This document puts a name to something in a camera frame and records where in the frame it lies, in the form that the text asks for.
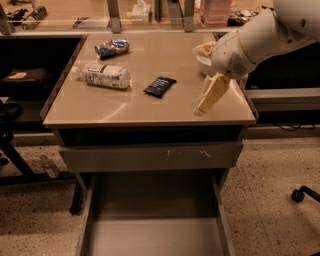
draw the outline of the open drawer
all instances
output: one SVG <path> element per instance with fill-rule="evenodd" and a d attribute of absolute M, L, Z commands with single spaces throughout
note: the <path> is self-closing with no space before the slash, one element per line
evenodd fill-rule
<path fill-rule="evenodd" d="M 76 255 L 235 255 L 208 171 L 95 174 Z"/>

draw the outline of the black chair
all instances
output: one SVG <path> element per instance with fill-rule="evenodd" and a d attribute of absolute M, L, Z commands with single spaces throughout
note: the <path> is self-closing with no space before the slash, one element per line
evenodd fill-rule
<path fill-rule="evenodd" d="M 300 203 L 303 201 L 305 194 L 311 196 L 314 200 L 320 203 L 320 194 L 306 186 L 301 186 L 300 189 L 295 189 L 291 194 L 291 198 L 293 201 Z"/>

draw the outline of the black snack bar wrapper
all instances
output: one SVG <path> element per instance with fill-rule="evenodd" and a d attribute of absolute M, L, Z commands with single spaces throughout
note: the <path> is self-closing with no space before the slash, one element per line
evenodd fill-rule
<path fill-rule="evenodd" d="M 176 83 L 177 80 L 168 78 L 168 77 L 163 77 L 163 76 L 158 76 L 156 80 L 152 82 L 146 89 L 143 91 L 149 95 L 152 95 L 157 98 L 162 98 L 164 93 L 169 89 L 169 87 Z"/>

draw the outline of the terrazzo floor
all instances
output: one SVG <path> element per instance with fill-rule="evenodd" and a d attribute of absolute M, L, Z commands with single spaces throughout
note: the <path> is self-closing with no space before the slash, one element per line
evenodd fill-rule
<path fill-rule="evenodd" d="M 320 204 L 308 196 L 299 204 L 290 198 L 300 185 L 320 192 L 319 135 L 319 128 L 249 131 L 222 189 L 236 255 L 320 252 Z M 50 134 L 14 143 L 37 172 L 42 172 L 40 154 L 66 170 Z M 19 171 L 9 163 L 0 175 Z M 74 186 L 74 180 L 65 180 L 0 187 L 0 256 L 74 255 L 83 218 L 82 212 L 69 213 Z"/>

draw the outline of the beige table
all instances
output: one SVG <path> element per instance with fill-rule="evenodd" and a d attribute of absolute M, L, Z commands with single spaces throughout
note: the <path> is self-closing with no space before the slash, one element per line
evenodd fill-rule
<path fill-rule="evenodd" d="M 98 60 L 94 46 L 119 36 L 129 53 Z M 91 33 L 74 56 L 73 68 L 116 64 L 132 78 L 120 91 L 69 72 L 43 122 L 86 194 L 77 255 L 234 255 L 219 191 L 255 117 L 235 81 L 207 115 L 193 115 L 204 76 L 191 50 L 212 40 L 210 33 Z M 159 75 L 177 80 L 162 99 L 143 92 Z"/>

